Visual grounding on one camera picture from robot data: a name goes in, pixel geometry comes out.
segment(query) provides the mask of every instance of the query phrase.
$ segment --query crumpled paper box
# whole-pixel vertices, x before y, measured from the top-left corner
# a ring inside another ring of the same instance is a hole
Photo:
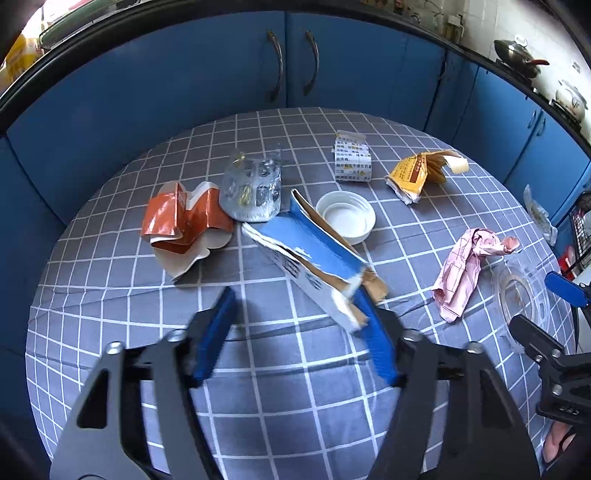
[[[148,202],[141,235],[171,277],[180,277],[211,249],[230,241],[234,221],[220,208],[218,198],[219,188],[210,181],[192,192],[168,181]]]
[[[367,317],[353,304],[363,285],[374,302],[388,287],[332,227],[293,189],[289,212],[282,212],[259,231],[248,223],[242,232],[347,332],[366,325]]]
[[[407,157],[386,176],[386,183],[406,204],[418,203],[425,182],[445,183],[443,166],[450,167],[455,174],[468,171],[468,161],[453,150],[421,152]]]

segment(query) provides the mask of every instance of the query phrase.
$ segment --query cabinet handle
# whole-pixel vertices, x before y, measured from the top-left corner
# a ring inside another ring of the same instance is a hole
[[[536,133],[536,137],[541,137],[542,134],[544,133],[544,130],[546,130],[546,118],[545,117],[544,117],[544,120],[542,120],[542,126],[540,127],[540,129]]]
[[[279,97],[279,92],[281,90],[281,85],[283,84],[283,77],[285,75],[285,65],[283,62],[283,52],[281,51],[281,44],[277,37],[271,30],[267,30],[267,39],[273,43],[273,47],[275,47],[275,53],[277,53],[277,60],[279,62],[279,78],[277,79],[277,85],[275,88],[269,92],[269,100],[274,102]]]
[[[445,77],[446,73],[447,73],[447,59],[446,59],[446,61],[443,62],[443,71],[442,71],[441,75],[439,76],[439,80],[442,80],[443,77]]]
[[[310,43],[310,46],[312,47],[312,52],[314,53],[315,67],[314,76],[308,84],[304,85],[304,96],[308,95],[312,91],[312,88],[314,88],[314,85],[316,84],[316,77],[318,76],[318,68],[320,67],[318,44],[316,43],[314,35],[312,35],[312,32],[310,30],[306,30],[306,40]]]
[[[537,111],[537,110],[534,110],[534,113],[533,113],[533,115],[531,116],[530,123],[529,123],[529,124],[528,124],[528,126],[527,126],[527,130],[529,130],[531,127],[533,127],[533,126],[534,126],[534,123],[535,123],[535,116],[537,115],[537,113],[538,113],[538,111]]]

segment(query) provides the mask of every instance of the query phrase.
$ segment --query pink cloth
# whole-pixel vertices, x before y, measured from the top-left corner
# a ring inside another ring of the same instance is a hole
[[[466,230],[447,256],[432,287],[441,318],[453,322],[462,316],[478,282],[481,258],[510,254],[518,247],[519,240],[514,236],[501,242],[494,232],[485,228]]]

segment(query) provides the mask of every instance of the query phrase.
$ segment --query yellow package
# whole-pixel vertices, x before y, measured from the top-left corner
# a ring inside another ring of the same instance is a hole
[[[36,38],[25,38],[21,33],[8,54],[6,55],[6,69],[11,82],[19,78],[22,73],[41,58],[41,49]]]
[[[386,183],[404,203],[417,203],[427,180],[445,183],[444,165],[456,174],[469,170],[467,159],[452,150],[422,152],[401,160],[386,177]]]

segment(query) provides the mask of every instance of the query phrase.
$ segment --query round table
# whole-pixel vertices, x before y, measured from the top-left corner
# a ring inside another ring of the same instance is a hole
[[[367,134],[371,183],[336,183],[331,148],[338,129]],[[382,307],[432,340],[463,346],[482,341],[539,448],[549,422],[535,414],[537,368],[512,353],[497,329],[491,264],[461,321],[442,321],[433,285],[447,254],[467,228],[513,235],[534,265],[557,270],[540,231],[515,198],[474,162],[447,183],[427,184],[408,207],[383,176],[400,158],[448,145],[396,122],[320,108],[240,114],[178,134],[110,179],[64,232],[43,272],[31,308],[27,378],[33,413],[51,456],[66,417],[104,346],[154,343],[212,306],[226,285],[242,303],[214,375],[193,392],[199,420],[224,476],[249,479],[364,478],[375,459],[397,390],[374,373],[368,351],[344,332],[245,235],[238,225],[227,247],[214,251],[173,283],[139,229],[150,197],[169,180],[189,189],[204,180],[221,184],[230,152],[283,148],[284,185],[312,203],[336,189],[368,199],[376,224],[358,251],[389,285]],[[550,294],[549,333],[573,352],[567,304]],[[424,468],[436,466],[448,385],[440,382]],[[167,470],[150,382],[142,386],[152,461]]]

